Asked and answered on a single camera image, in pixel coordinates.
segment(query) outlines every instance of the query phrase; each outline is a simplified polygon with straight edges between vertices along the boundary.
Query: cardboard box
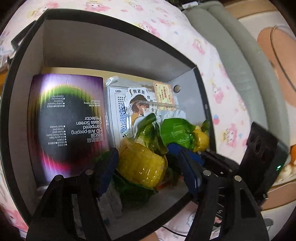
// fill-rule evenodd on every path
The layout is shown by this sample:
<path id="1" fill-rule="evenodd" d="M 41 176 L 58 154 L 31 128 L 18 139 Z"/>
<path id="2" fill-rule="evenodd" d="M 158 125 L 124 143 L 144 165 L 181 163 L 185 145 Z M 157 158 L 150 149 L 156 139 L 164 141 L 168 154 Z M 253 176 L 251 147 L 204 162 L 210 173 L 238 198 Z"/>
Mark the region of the cardboard box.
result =
<path id="1" fill-rule="evenodd" d="M 170 45 L 109 16 L 47 10 L 16 52 L 1 98 L 1 162 L 12 198 L 28 224 L 38 205 L 28 149 L 28 99 L 32 78 L 44 67 L 102 70 L 180 85 L 176 95 L 188 121 L 212 119 L 197 67 Z M 185 183 L 163 189 L 145 206 L 123 210 L 123 217 L 107 227 L 109 235 L 112 240 L 140 240 L 169 221 L 190 198 Z"/>

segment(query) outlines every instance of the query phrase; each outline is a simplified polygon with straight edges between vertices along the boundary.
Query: yellow plastic wrap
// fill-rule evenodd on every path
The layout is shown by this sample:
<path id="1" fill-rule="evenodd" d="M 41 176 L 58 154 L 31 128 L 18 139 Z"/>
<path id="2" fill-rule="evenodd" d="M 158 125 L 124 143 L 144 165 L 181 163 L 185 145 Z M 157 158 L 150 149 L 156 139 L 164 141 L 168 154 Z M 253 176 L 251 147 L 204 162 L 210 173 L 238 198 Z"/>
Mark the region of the yellow plastic wrap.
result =
<path id="1" fill-rule="evenodd" d="M 193 133 L 195 136 L 195 142 L 194 142 L 195 145 L 194 145 L 193 152 L 205 151 L 207 148 L 209 148 L 210 138 L 206 133 L 202 132 L 199 126 L 196 126 Z"/>
<path id="2" fill-rule="evenodd" d="M 131 183 L 153 189 L 162 180 L 167 166 L 165 157 L 129 138 L 123 139 L 117 170 Z"/>

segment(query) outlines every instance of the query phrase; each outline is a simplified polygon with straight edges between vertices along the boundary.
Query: metal rivet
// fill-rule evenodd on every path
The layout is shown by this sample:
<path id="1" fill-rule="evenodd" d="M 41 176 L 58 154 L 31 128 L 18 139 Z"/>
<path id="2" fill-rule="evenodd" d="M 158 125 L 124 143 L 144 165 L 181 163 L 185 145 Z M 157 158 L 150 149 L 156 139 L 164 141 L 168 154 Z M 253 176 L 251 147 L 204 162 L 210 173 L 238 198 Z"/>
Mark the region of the metal rivet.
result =
<path id="1" fill-rule="evenodd" d="M 175 86 L 174 86 L 174 92 L 175 92 L 175 93 L 179 93 L 180 90 L 181 90 L 180 85 L 175 85 Z"/>
<path id="2" fill-rule="evenodd" d="M 240 182 L 242 180 L 242 178 L 240 176 L 234 176 L 234 179 L 238 182 Z"/>
<path id="3" fill-rule="evenodd" d="M 55 179 L 56 181 L 60 181 L 62 178 L 63 178 L 62 175 L 56 175 L 56 176 L 54 177 L 54 179 Z"/>
<path id="4" fill-rule="evenodd" d="M 94 173 L 94 171 L 92 170 L 92 169 L 87 169 L 86 171 L 85 171 L 85 174 L 86 175 L 91 175 L 91 174 L 93 174 Z"/>
<path id="5" fill-rule="evenodd" d="M 209 170 L 204 170 L 202 172 L 205 176 L 210 176 L 211 175 L 211 172 Z"/>

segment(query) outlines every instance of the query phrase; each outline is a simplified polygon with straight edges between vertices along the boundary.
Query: small orange label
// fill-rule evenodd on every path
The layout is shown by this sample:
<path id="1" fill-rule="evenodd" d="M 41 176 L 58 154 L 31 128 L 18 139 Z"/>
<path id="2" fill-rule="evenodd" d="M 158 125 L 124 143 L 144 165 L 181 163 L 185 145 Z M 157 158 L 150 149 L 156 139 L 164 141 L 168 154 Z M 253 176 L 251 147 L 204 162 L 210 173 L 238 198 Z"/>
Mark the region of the small orange label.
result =
<path id="1" fill-rule="evenodd" d="M 154 90 L 158 103 L 174 104 L 172 87 L 169 84 L 154 81 Z"/>

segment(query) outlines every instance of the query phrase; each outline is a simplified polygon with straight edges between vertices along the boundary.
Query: cable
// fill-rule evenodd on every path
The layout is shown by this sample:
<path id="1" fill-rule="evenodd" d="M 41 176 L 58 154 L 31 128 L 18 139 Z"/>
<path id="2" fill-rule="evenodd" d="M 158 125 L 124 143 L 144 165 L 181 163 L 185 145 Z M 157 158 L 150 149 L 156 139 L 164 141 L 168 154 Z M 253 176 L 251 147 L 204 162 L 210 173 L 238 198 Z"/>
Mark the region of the cable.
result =
<path id="1" fill-rule="evenodd" d="M 182 237 L 187 237 L 187 235 L 178 234 L 178 233 L 174 232 L 173 230 L 170 230 L 169 228 L 167 228 L 167 227 L 165 227 L 165 226 L 161 226 L 161 227 L 164 228 L 164 229 L 166 229 L 166 230 L 168 230 L 168 231 L 170 231 L 170 232 L 173 233 L 173 234 L 176 234 L 176 235 L 179 235 L 179 236 L 182 236 Z"/>
<path id="2" fill-rule="evenodd" d="M 278 62 L 278 64 L 279 64 L 279 66 L 280 66 L 282 72 L 284 73 L 284 76 L 286 77 L 286 79 L 287 79 L 288 83 L 290 84 L 291 88 L 296 92 L 296 87 L 294 86 L 294 84 L 293 84 L 292 81 L 290 80 L 289 76 L 287 75 L 286 71 L 284 70 L 284 67 L 282 66 L 282 64 L 281 64 L 281 62 L 280 62 L 280 60 L 279 60 L 279 57 L 278 57 L 278 55 L 277 55 L 277 53 L 276 53 L 276 50 L 275 50 L 275 48 L 274 48 L 274 42 L 273 42 L 272 34 L 273 34 L 274 30 L 275 30 L 276 28 L 279 29 L 279 27 L 286 27 L 286 26 L 285 26 L 285 25 L 275 25 L 275 26 L 271 29 L 271 32 L 270 32 L 271 48 L 272 48 L 272 51 L 273 51 L 273 53 L 274 53 L 274 56 L 275 56 L 275 58 L 276 58 L 276 60 L 277 60 L 277 62 Z"/>

